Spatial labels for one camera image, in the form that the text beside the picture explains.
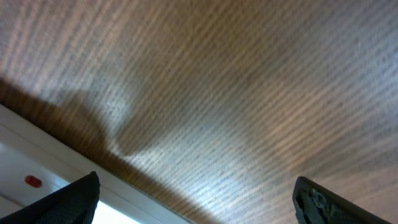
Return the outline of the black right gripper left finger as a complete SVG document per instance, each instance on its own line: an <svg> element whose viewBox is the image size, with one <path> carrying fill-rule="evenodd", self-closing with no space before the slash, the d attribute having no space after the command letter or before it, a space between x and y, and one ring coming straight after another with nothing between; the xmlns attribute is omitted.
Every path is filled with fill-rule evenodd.
<svg viewBox="0 0 398 224"><path fill-rule="evenodd" d="M100 199L95 171L1 218L1 224L92 224Z"/></svg>

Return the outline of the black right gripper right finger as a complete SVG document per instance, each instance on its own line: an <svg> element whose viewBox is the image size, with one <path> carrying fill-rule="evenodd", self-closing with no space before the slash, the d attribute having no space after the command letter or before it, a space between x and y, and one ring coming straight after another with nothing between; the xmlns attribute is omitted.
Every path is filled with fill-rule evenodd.
<svg viewBox="0 0 398 224"><path fill-rule="evenodd" d="M292 200L299 224L389 224L302 176L296 180Z"/></svg>

